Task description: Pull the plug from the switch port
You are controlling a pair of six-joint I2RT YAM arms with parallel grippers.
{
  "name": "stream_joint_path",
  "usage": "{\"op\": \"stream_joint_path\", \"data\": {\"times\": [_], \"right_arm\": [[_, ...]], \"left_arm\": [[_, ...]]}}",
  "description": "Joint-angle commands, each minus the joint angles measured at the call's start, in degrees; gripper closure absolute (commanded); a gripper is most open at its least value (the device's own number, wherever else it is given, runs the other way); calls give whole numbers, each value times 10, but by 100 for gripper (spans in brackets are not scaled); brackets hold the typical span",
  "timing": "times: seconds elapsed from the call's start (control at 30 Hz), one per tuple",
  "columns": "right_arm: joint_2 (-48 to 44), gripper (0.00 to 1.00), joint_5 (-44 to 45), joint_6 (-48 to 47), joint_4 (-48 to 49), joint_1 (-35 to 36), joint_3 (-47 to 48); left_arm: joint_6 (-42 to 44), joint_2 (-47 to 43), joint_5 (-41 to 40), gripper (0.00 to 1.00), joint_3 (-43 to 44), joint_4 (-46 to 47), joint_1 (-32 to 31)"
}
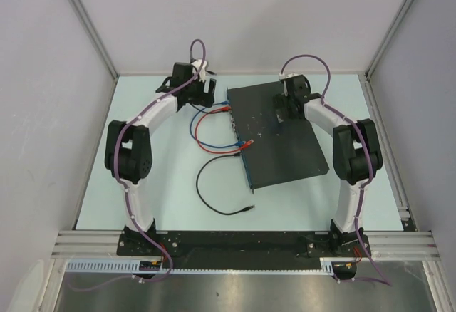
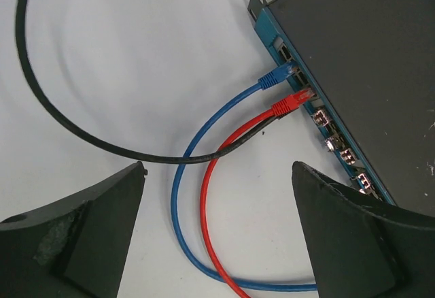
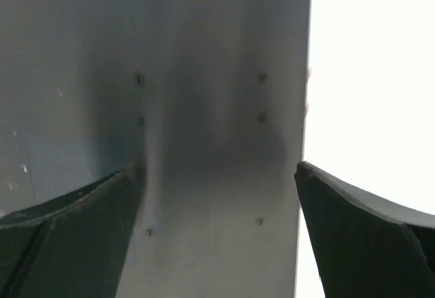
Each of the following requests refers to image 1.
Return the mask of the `dark network switch box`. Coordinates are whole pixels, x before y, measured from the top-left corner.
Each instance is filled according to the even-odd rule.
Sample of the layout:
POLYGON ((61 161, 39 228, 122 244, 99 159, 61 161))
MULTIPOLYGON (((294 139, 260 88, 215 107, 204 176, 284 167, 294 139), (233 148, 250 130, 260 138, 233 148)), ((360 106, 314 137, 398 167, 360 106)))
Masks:
POLYGON ((279 121, 273 98, 284 92, 279 82, 227 90, 250 190, 325 175, 329 166, 310 122, 279 121))

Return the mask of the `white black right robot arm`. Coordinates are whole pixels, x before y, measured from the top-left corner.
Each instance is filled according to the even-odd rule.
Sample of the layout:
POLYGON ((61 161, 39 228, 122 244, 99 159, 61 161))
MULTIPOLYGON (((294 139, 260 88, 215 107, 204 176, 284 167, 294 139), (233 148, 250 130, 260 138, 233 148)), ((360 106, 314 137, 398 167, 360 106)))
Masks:
POLYGON ((354 245, 364 249, 362 214, 366 187, 383 166, 375 123, 353 121, 330 106, 319 93, 312 93, 309 80, 301 74, 279 76, 284 92, 274 97, 280 122, 304 119, 332 137, 333 169, 341 181, 338 207, 331 220, 328 247, 345 256, 354 245))

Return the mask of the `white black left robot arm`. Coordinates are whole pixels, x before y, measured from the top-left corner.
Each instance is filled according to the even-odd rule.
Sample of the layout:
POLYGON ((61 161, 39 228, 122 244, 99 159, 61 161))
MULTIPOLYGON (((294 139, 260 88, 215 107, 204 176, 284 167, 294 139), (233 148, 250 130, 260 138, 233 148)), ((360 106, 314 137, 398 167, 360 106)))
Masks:
POLYGON ((104 164, 124 191, 128 215, 118 241, 120 256, 150 255, 157 248, 155 217, 144 187, 152 169, 151 136, 186 104, 212 107, 216 80, 211 79, 205 91, 206 79, 206 61, 177 62, 172 75, 137 116, 129 122, 112 120, 108 125, 104 164))

